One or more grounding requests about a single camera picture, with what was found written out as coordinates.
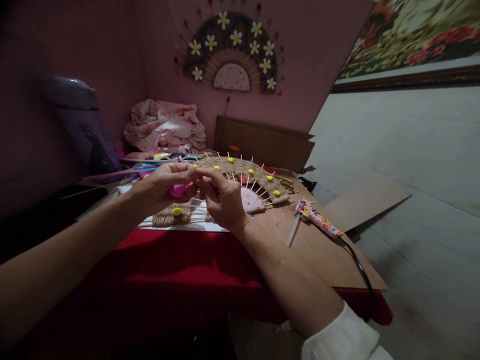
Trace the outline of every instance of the woven jute craft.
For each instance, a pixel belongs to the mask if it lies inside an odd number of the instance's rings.
[[[154,227],[167,227],[173,225],[183,225],[190,222],[190,205],[192,200],[184,203],[173,203],[172,205],[166,207],[159,213],[153,215],[153,226]],[[181,214],[174,216],[173,210],[175,208],[181,209]]]
[[[240,180],[239,175],[242,174],[245,176],[247,179],[249,178],[248,181],[248,187],[252,187],[253,183],[256,181],[257,184],[263,187],[257,195],[261,195],[262,193],[267,191],[262,196],[262,201],[264,204],[270,204],[272,202],[273,204],[279,204],[283,203],[284,201],[287,201],[290,198],[290,195],[287,193],[286,189],[280,184],[280,182],[273,177],[272,181],[268,181],[267,176],[272,175],[269,172],[265,171],[262,169],[260,166],[255,164],[254,162],[248,161],[248,160],[240,160],[239,158],[232,158],[233,162],[229,162],[229,158],[225,156],[210,156],[201,159],[198,163],[197,166],[199,168],[213,168],[215,166],[218,166],[220,168],[220,171],[226,176],[225,174],[228,174],[230,179],[232,176],[235,178],[236,181]],[[253,174],[249,174],[249,169],[253,170]],[[276,196],[274,194],[274,191],[277,190],[280,192],[279,196]]]

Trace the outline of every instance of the patterned glue gun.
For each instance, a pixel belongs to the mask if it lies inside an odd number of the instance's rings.
[[[306,199],[301,199],[296,205],[295,216],[300,216],[303,222],[310,220],[317,228],[322,230],[327,236],[332,239],[337,239],[344,234],[343,231],[338,230],[330,221],[320,215],[312,208],[312,204]]]

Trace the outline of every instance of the white flower decoration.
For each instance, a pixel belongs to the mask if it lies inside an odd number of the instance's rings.
[[[217,24],[221,24],[221,29],[225,30],[226,26],[230,24],[230,20],[227,19],[227,12],[224,11],[223,13],[220,11],[218,13],[219,19],[216,21]]]
[[[242,43],[242,33],[241,32],[237,32],[237,30],[235,30],[233,32],[232,35],[230,35],[230,39],[233,40],[233,46],[237,45],[238,44],[241,44]]]
[[[267,73],[267,69],[270,69],[272,66],[270,65],[270,60],[263,59],[263,62],[260,63],[260,69],[263,70],[263,73]]]
[[[193,39],[193,43],[189,42],[188,46],[191,48],[192,55],[200,55],[200,49],[202,48],[202,44],[197,43],[197,40]]]
[[[274,78],[272,77],[270,80],[266,80],[266,83],[268,84],[269,89],[275,89],[275,85],[277,85],[277,82],[274,81]]]
[[[213,51],[214,46],[217,46],[217,42],[215,41],[215,35],[212,35],[212,36],[207,35],[206,39],[208,41],[205,41],[205,46],[208,47],[210,49],[210,51]]]
[[[262,30],[260,30],[262,28],[262,23],[259,22],[259,23],[256,23],[255,21],[252,23],[252,26],[251,26],[251,32],[253,33],[253,37],[256,38],[257,35],[262,35]]]
[[[260,47],[260,44],[257,44],[257,41],[254,40],[251,44],[250,44],[250,54],[258,54],[259,53],[259,47]]]
[[[195,81],[198,80],[203,80],[204,78],[202,77],[203,71],[199,70],[198,66],[195,66],[195,70],[191,72],[193,75],[195,75]]]
[[[263,47],[263,51],[265,51],[265,56],[272,56],[274,54],[273,50],[275,49],[275,44],[272,43],[270,40],[266,42],[266,46]]]

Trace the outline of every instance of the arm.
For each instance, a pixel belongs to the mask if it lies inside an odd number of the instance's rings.
[[[245,213],[240,184],[216,169],[199,168],[198,173],[210,177],[197,181],[208,212],[243,244],[292,326],[309,338],[336,319],[344,308],[342,299],[293,249],[272,239]]]
[[[0,341],[8,346],[25,335],[89,271],[147,216],[185,198],[168,194],[173,184],[196,179],[186,163],[160,166],[129,192],[86,218],[0,266]]]

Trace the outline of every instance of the red tablecloth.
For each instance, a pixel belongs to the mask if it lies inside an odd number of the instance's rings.
[[[367,290],[336,288],[359,315]],[[286,316],[242,245],[227,232],[134,230],[26,337],[29,347],[114,349],[200,331],[227,311],[282,323]],[[393,319],[376,292],[373,320]]]

